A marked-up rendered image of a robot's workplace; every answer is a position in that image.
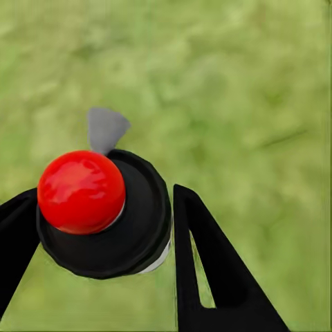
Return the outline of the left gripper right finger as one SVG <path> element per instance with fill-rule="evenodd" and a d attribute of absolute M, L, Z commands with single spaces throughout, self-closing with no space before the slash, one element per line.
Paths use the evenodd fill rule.
<path fill-rule="evenodd" d="M 174 186 L 178 332 L 290 332 L 200 196 Z M 200 303 L 190 230 L 216 308 Z"/>

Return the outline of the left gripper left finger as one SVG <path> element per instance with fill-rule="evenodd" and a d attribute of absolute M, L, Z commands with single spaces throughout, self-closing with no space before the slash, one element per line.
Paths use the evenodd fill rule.
<path fill-rule="evenodd" d="M 0 318 L 40 243 L 37 187 L 0 205 Z"/>

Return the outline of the pesticide atomizer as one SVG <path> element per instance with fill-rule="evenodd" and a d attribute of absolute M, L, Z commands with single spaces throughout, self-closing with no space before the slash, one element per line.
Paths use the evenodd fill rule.
<path fill-rule="evenodd" d="M 171 248 L 167 184 L 149 161 L 114 149 L 130 128 L 127 117 L 93 107 L 86 118 L 91 149 L 57 157 L 39 180 L 40 242 L 58 266 L 80 277 L 151 272 Z"/>

